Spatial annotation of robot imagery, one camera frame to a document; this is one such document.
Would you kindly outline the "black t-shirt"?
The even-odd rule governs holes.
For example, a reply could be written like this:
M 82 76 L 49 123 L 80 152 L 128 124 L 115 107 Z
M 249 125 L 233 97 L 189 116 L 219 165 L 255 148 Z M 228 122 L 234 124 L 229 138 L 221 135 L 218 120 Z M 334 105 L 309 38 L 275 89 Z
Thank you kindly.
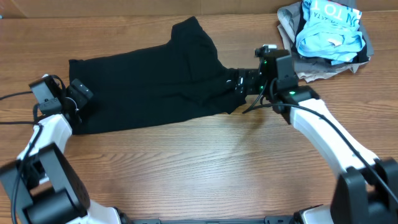
M 224 67 L 195 17 L 175 24 L 157 47 L 70 60 L 69 77 L 93 92 L 75 134 L 99 134 L 232 113 L 245 104 L 238 72 Z

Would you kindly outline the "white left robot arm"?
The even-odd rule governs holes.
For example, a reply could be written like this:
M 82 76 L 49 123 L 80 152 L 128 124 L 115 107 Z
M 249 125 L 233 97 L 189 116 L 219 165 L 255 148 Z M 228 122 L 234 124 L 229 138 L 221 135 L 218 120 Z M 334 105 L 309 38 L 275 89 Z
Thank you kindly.
M 90 199 L 88 191 L 64 156 L 79 110 L 93 93 L 78 79 L 65 86 L 45 74 L 29 85 L 37 100 L 33 135 L 17 159 L 1 167 L 1 184 L 11 203 L 13 223 L 130 223 L 116 207 Z

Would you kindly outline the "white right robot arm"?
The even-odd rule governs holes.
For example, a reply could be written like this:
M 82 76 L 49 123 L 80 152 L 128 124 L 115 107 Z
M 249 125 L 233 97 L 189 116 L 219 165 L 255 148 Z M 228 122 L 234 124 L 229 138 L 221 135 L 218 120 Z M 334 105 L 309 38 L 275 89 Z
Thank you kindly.
M 397 161 L 380 159 L 333 117 L 320 95 L 299 85 L 288 50 L 263 45 L 257 70 L 240 69 L 236 91 L 257 95 L 247 112 L 272 108 L 301 132 L 337 178 L 331 204 L 304 208 L 265 223 L 397 224 Z

